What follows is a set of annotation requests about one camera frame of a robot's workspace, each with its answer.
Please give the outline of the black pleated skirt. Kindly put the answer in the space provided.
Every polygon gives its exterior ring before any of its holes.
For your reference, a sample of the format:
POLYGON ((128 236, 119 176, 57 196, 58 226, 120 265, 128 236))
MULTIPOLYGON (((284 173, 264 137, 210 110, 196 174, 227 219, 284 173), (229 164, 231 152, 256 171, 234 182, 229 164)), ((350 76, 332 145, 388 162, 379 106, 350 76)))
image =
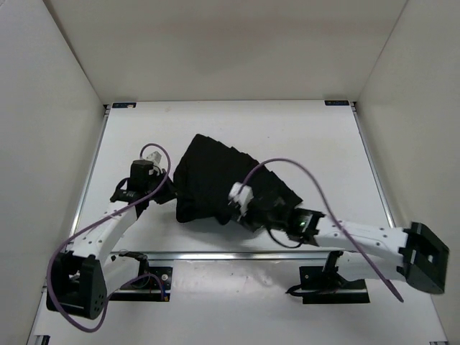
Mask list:
POLYGON ((188 223, 215 218, 220 224, 227 224, 231 220, 228 195, 232 186, 243 182, 258 164, 247 153, 196 134, 173 174, 177 188, 176 220, 188 223))

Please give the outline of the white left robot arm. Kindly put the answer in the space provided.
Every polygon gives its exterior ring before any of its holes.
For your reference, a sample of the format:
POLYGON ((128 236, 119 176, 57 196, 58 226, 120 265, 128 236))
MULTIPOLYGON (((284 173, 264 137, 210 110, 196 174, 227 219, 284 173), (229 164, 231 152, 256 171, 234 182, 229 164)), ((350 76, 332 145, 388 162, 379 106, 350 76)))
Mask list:
POLYGON ((94 320, 119 288, 149 282, 146 254, 127 250, 114 254, 113 250, 151 202, 162 205, 175 199, 175 187, 160 161, 158 152, 134 160, 129 177, 116 186, 102 218, 52 260, 49 310, 94 320))

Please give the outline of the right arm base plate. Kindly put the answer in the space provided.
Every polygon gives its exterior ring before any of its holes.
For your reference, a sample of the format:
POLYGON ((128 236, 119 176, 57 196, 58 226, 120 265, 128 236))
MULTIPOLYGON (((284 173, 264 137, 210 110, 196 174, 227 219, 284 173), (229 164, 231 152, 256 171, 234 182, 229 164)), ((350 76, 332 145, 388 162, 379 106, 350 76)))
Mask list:
POLYGON ((324 272, 322 267, 299 267, 300 282, 285 293, 302 299, 304 305, 367 304, 370 303, 364 280, 348 282, 336 272, 324 272))

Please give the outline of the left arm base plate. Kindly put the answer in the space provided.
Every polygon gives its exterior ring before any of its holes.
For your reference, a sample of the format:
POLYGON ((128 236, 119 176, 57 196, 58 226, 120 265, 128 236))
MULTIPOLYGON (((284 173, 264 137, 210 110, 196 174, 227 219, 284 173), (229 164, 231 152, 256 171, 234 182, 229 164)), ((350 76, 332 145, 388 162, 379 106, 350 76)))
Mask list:
POLYGON ((173 267, 166 264, 150 265, 148 273, 154 277, 145 277, 132 284, 125 284, 115 291, 110 301, 168 303, 173 284, 173 267))

